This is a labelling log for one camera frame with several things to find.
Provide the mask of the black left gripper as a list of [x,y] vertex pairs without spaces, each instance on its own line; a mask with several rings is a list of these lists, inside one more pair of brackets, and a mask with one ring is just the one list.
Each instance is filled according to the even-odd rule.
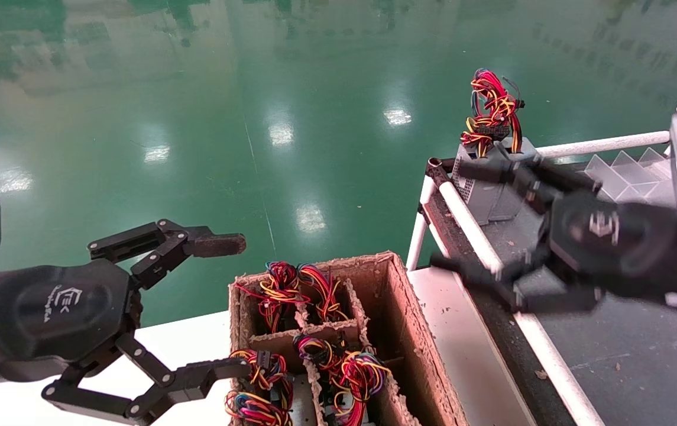
[[[73,414],[152,424],[174,405],[205,399],[216,381],[245,378],[242,358],[194,362],[170,370],[132,335],[141,297],[132,276],[106,260],[0,272],[0,382],[60,377],[43,399]],[[79,385],[121,353],[153,385],[134,399]]]

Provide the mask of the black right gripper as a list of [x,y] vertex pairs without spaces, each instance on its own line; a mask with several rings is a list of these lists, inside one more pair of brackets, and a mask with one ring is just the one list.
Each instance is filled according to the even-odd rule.
[[549,213],[552,253],[588,285],[522,293],[517,281],[548,265],[546,248],[527,251],[497,270],[431,254],[431,267],[457,273],[465,288],[492,297],[510,313],[591,312],[601,302],[601,289],[677,309],[677,210],[598,199],[600,181],[549,160],[465,162],[456,174],[511,187],[535,213]]

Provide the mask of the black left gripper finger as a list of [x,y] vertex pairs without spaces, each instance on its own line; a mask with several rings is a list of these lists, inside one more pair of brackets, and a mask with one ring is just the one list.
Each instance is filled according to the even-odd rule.
[[246,247],[243,234],[214,234],[207,226],[159,220],[92,241],[89,254],[112,263],[140,257],[131,267],[132,278],[139,288],[151,289],[189,257],[235,256]]

